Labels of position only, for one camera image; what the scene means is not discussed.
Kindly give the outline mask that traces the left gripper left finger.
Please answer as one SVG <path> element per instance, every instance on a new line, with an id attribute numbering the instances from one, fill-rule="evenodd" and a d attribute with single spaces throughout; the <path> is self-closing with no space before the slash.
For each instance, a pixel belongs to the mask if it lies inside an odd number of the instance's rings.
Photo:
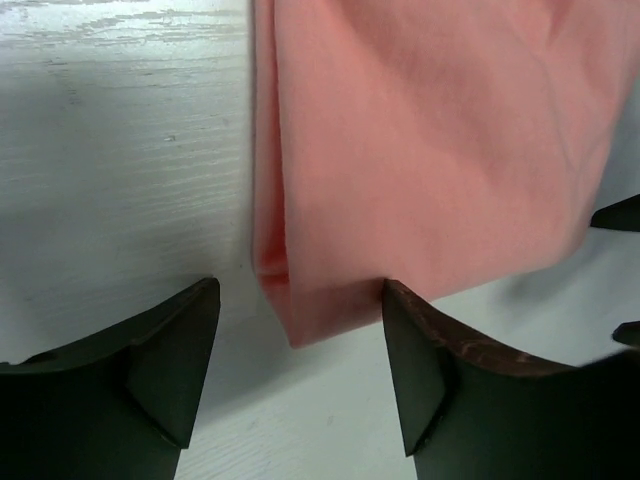
<path id="1" fill-rule="evenodd" d="M 172 479 L 220 312 L 204 278 L 95 334 L 1 365 L 4 479 Z"/>

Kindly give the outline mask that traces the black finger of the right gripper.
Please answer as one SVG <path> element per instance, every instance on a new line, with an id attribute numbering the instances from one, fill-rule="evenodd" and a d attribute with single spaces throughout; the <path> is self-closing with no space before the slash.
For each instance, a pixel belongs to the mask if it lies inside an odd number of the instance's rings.
<path id="1" fill-rule="evenodd" d="M 615 329 L 612 338 L 628 347 L 640 347 L 640 322 L 622 323 Z"/>
<path id="2" fill-rule="evenodd" d="M 591 217 L 592 228 L 621 232 L 640 231 L 640 195 L 636 194 L 597 210 Z"/>

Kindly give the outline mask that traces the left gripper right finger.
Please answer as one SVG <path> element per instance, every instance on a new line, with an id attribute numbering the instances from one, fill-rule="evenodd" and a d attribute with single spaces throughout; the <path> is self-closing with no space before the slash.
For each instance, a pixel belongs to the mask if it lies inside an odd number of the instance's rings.
<path id="1" fill-rule="evenodd" d="M 421 479 L 635 479 L 639 347 L 573 367 L 507 346 L 396 280 L 382 316 Z"/>

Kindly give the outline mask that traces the salmon pink t shirt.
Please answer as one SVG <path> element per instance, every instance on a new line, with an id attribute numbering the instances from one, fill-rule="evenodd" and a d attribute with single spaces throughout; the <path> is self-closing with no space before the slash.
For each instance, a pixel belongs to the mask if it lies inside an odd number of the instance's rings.
<path id="1" fill-rule="evenodd" d="M 552 266 L 639 69 L 635 1 L 258 1 L 253 264 L 294 347 Z"/>

